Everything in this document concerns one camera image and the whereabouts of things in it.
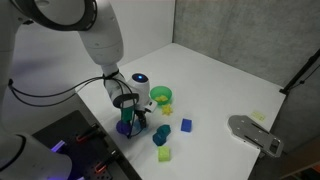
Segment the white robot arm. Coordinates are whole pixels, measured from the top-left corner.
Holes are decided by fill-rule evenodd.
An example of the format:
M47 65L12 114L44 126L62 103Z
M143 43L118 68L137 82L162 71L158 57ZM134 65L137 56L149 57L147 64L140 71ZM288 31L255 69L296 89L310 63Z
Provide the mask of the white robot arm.
M0 0L0 102L9 87L15 39L21 25L33 21L59 32L79 36L93 62L103 71L104 86L121 119L147 111L150 98L134 80L126 81L117 63L123 58L123 39L109 0ZM0 179L67 180L72 160L34 137L0 132Z

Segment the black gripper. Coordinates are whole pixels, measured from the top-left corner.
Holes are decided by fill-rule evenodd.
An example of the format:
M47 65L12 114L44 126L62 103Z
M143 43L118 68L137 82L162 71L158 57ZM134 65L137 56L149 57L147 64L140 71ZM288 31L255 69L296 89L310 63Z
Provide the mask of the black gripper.
M131 122L134 119L138 119L141 129L147 127L146 115L143 109L138 108L137 106L130 106L121 109L121 120L124 123Z

